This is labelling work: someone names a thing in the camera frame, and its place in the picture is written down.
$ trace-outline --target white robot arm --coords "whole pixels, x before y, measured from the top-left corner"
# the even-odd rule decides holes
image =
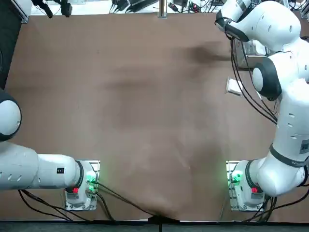
[[[11,139],[19,130],[21,111],[17,102],[0,90],[0,189],[65,189],[71,210],[94,209],[89,196],[90,180],[97,181],[91,164],[72,157],[37,154],[15,145]]]
[[[276,52],[253,70],[255,89],[270,101],[280,97],[276,135],[267,156],[243,160],[234,170],[240,210],[256,210],[264,194],[276,197],[304,181],[309,156],[309,43],[300,35],[298,18],[283,5],[266,1],[242,20],[250,0],[228,0],[215,24],[241,41],[258,40]]]

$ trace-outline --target mounting plate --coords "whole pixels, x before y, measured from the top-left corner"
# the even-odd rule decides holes
[[[71,211],[89,211],[97,208],[98,184],[92,184],[99,180],[100,160],[78,160],[84,168],[84,180],[77,193],[67,193],[65,208]]]
[[[227,160],[226,163],[226,174],[227,174],[227,184],[228,184],[228,193],[229,193],[229,197],[230,197],[230,206],[231,206],[231,210],[233,211],[257,211],[259,210],[260,207],[262,207],[263,204],[260,204],[257,206],[257,208],[251,208],[251,207],[246,207],[243,208],[239,208],[239,204],[237,201],[237,191],[240,189],[239,186],[236,186],[234,183],[231,183],[231,176],[232,176],[232,172],[234,171],[236,165],[239,163],[240,161],[231,161],[231,160]]]

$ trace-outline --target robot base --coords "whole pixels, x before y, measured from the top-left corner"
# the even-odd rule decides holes
[[[247,161],[226,161],[226,173],[228,181],[228,192],[230,196],[230,206],[233,211],[258,211],[263,205],[264,193],[259,193],[253,195],[254,199],[251,199],[251,188],[248,186],[246,178],[242,178],[242,174],[245,171]],[[235,177],[240,175],[241,180],[237,183],[235,182]]]
[[[89,211],[97,208],[97,189],[100,161],[99,160],[79,160],[84,168],[84,179],[82,185],[76,193],[67,193],[66,209],[71,211]]]

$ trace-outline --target green led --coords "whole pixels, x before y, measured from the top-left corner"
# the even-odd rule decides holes
[[[95,182],[95,181],[96,181],[96,178],[93,177],[92,175],[87,175],[87,181],[89,181],[89,182]]]
[[[234,171],[232,173],[232,177],[233,177],[232,183],[239,182],[241,180],[242,174],[243,174],[242,171],[238,171],[238,170]]]

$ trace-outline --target brown tabletop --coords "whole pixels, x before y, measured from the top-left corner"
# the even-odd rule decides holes
[[[229,40],[214,20],[215,14],[30,17],[7,83],[23,113],[12,142],[101,160],[100,181],[149,211],[218,220],[227,195],[225,161],[264,157],[275,126],[243,97],[225,93],[233,76]],[[304,191],[279,197],[278,205]],[[33,192],[64,204],[62,190]],[[51,219],[28,209],[16,190],[0,196],[0,218]],[[149,217],[104,196],[116,219]],[[271,220],[309,222],[307,208],[304,201]],[[101,208],[81,215],[106,219]],[[222,219],[249,216],[227,203]]]

